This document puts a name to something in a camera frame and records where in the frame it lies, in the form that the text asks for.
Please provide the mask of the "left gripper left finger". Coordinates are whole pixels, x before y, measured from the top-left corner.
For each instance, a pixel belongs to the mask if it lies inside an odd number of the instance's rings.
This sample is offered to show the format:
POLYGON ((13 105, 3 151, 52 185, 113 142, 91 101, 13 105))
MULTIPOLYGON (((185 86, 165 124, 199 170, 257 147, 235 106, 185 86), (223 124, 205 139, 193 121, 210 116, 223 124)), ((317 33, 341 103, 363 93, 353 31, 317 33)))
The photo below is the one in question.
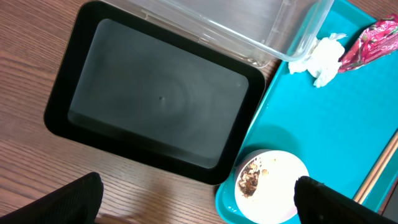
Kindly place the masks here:
POLYGON ((94 224, 104 186, 97 172, 1 217, 1 224, 94 224))

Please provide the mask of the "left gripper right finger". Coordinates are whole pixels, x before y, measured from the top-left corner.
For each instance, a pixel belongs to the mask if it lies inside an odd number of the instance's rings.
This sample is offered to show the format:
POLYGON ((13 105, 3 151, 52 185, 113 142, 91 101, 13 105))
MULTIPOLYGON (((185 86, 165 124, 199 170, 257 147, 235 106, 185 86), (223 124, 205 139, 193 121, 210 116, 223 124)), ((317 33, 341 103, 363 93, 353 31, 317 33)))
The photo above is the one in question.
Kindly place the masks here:
POLYGON ((397 224, 308 176, 294 190, 301 224, 397 224))

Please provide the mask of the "pink bowl with food scraps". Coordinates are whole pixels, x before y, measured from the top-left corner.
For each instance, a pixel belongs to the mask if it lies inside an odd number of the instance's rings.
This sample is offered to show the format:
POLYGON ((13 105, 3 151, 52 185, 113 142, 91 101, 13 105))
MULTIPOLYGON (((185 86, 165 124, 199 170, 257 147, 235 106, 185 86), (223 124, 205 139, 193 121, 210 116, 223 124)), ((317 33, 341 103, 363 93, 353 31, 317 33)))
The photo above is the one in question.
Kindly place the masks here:
POLYGON ((259 149, 236 167, 234 197, 239 211, 254 223, 283 223, 297 214, 295 183, 308 176, 305 164, 286 151, 259 149))

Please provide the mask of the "teal serving tray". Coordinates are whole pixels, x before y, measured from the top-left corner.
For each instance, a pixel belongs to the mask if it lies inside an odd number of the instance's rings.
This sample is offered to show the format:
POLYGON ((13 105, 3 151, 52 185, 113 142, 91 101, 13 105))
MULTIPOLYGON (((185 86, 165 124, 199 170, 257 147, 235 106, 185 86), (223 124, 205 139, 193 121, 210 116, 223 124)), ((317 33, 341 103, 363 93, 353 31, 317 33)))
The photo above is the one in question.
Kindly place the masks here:
POLYGON ((397 131, 397 54, 337 74, 316 88, 307 73, 276 71, 238 159, 291 152, 310 176, 353 198, 397 131))

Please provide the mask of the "black plastic tray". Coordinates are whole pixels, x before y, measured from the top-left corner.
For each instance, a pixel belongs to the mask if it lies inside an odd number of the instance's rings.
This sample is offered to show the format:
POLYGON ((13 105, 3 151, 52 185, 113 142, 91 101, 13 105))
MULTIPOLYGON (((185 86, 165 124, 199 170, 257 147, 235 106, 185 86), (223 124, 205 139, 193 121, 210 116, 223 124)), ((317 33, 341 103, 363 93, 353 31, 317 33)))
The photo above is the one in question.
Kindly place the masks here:
POLYGON ((217 185, 265 88, 254 67, 90 1, 76 15, 44 123, 57 136, 217 185))

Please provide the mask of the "crumpled white napkin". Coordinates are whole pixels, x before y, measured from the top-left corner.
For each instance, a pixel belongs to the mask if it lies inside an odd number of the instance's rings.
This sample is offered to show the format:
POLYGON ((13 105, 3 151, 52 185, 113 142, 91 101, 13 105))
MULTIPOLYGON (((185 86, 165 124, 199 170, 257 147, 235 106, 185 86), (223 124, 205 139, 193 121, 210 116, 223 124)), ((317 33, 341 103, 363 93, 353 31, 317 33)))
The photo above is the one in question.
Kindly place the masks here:
POLYGON ((307 71, 315 79, 313 86, 324 87, 335 78, 342 65, 339 59, 345 48, 339 40, 345 37, 347 35, 343 33, 332 33, 329 37, 315 38, 302 59, 288 63, 289 73, 293 75, 307 71))

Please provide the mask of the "red snack wrapper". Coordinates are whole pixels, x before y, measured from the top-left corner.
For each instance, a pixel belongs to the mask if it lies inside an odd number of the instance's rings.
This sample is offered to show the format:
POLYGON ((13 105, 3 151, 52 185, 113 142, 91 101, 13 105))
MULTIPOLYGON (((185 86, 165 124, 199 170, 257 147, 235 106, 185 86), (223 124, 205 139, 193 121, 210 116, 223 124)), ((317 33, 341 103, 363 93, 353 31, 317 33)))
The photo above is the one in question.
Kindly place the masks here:
POLYGON ((338 73, 356 70, 397 50, 397 14, 389 14, 362 31, 340 58, 338 73))

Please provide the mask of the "clear plastic bin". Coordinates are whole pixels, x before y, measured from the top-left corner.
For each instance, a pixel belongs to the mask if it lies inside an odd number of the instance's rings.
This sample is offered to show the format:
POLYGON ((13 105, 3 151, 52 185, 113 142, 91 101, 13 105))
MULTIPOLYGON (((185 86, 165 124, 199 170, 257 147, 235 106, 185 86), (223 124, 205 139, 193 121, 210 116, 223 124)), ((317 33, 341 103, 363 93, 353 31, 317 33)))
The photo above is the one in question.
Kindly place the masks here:
POLYGON ((104 0, 256 68, 304 57, 334 0, 104 0))

